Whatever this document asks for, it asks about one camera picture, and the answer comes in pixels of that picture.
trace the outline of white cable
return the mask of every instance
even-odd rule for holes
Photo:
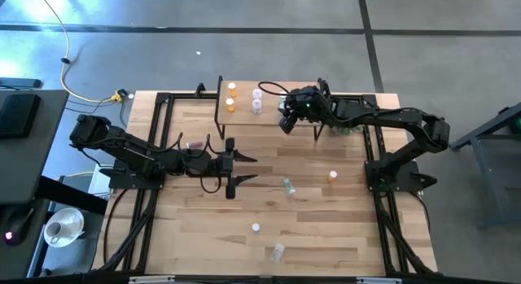
[[[67,53],[65,53],[65,57],[64,57],[64,58],[66,59],[66,61],[68,61],[68,55],[69,55],[69,52],[70,52],[70,50],[71,50],[71,42],[70,42],[70,40],[69,40],[69,38],[68,38],[67,30],[65,29],[65,26],[63,25],[63,22],[62,22],[62,20],[59,18],[59,16],[58,16],[58,14],[56,13],[55,9],[52,8],[52,6],[48,3],[47,0],[43,0],[43,1],[44,1],[44,2],[46,3],[46,5],[50,8],[50,10],[52,11],[52,13],[55,14],[56,19],[58,19],[59,24],[62,26],[63,33],[65,33],[65,38],[67,38]],[[111,101],[113,101],[111,98],[108,98],[108,99],[106,99],[106,100],[93,100],[93,99],[85,98],[85,97],[83,97],[83,96],[80,96],[79,94],[76,94],[76,93],[72,92],[72,90],[69,89],[69,88],[67,87],[67,85],[65,84],[65,64],[66,64],[66,63],[62,60],[62,72],[61,72],[61,74],[60,74],[59,79],[60,79],[60,81],[61,81],[61,83],[62,83],[63,88],[64,88],[66,91],[68,91],[69,94],[71,94],[72,96],[74,96],[74,97],[76,97],[76,98],[80,98],[80,99],[82,99],[82,100],[84,100],[84,101],[92,102],[92,103],[104,103],[104,102],[111,102]]]

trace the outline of orange object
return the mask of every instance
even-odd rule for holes
[[[230,111],[230,112],[235,111],[234,100],[232,98],[228,98],[226,100],[226,105],[228,105],[228,111]]]
[[[231,98],[237,97],[237,90],[235,89],[235,83],[229,83],[228,89],[230,90]]]
[[[334,181],[334,179],[338,176],[338,173],[336,171],[329,172],[329,176],[327,177],[328,181]]]

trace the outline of white plate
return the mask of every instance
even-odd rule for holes
[[[54,222],[66,225],[71,230],[71,233],[66,238],[60,238],[56,243],[50,243],[51,237],[47,236],[47,232],[44,230],[43,236],[50,247],[65,247],[83,234],[85,220],[83,219],[83,214],[75,208],[65,208],[57,211],[47,221],[46,228],[49,224]]]

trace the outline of wooden tabletop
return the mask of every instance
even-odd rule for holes
[[[235,83],[238,98],[242,98],[242,82]],[[130,115],[127,131],[145,140],[156,93],[138,91]],[[399,107],[396,94],[377,94],[377,100],[382,108]],[[176,100],[173,108],[168,144],[183,132],[183,145],[203,141],[210,133],[216,151],[224,146],[213,121],[214,101]],[[264,110],[260,118],[271,115]],[[258,159],[257,163],[235,164],[235,174],[259,174],[241,184],[236,199],[225,199],[224,188],[216,194],[204,193],[198,179],[168,176],[157,202],[146,272],[384,275],[374,203],[366,189],[362,166],[366,152],[361,133],[339,137],[324,128],[315,142],[309,128],[295,127],[286,135],[278,126],[263,124],[260,121],[257,125],[226,129],[226,136],[235,138],[240,152]],[[407,143],[403,130],[384,128],[383,136],[388,151]],[[326,181],[330,170],[339,174],[333,182]],[[293,197],[287,195],[284,177],[289,177],[296,188]],[[211,189],[215,182],[206,181],[205,185]],[[107,214],[116,196],[111,196]],[[129,232],[135,196],[136,191],[129,190],[116,207],[108,233],[108,255],[116,251]],[[422,205],[405,193],[396,193],[396,201],[403,235],[424,263],[436,270]],[[260,224],[258,233],[252,231],[254,223]],[[389,242],[398,267],[394,241]],[[286,247],[279,264],[269,260],[277,243]],[[140,246],[141,237],[134,249],[134,264]],[[103,236],[93,268],[102,265],[102,254]]]

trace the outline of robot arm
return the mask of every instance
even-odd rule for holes
[[[132,175],[142,181],[157,181],[164,177],[165,173],[188,177],[216,177],[221,185],[221,178],[228,178],[226,186],[226,198],[234,199],[235,187],[242,181],[256,177],[247,175],[233,177],[233,161],[256,162],[255,159],[241,155],[234,149],[234,139],[228,138],[225,142],[225,151],[214,152],[217,158],[212,159],[203,150],[181,149],[179,135],[176,143],[166,149],[161,149],[153,144],[136,138],[126,133],[123,129],[111,125],[110,120],[100,116],[79,115],[77,124],[71,132],[72,147],[79,151],[83,149],[102,150],[124,162]],[[103,169],[102,173],[108,176],[125,174],[124,169]]]
[[[405,129],[414,136],[414,140],[400,150],[386,153],[378,161],[366,163],[367,180],[371,189],[388,190],[386,186],[381,186],[381,182],[391,186],[400,176],[403,166],[426,152],[443,151],[449,144],[450,127],[443,118],[410,107],[380,109],[370,103],[369,106],[364,107],[358,102],[331,96],[327,83],[322,80],[319,83],[321,88],[306,86],[287,94],[284,108],[279,109],[283,115],[279,125],[284,133],[290,133],[297,120],[308,120],[341,128],[352,128],[357,125],[392,127]],[[436,183],[434,177],[419,174],[417,169],[410,172],[414,173],[415,178],[408,183],[410,186],[408,190],[422,190]]]

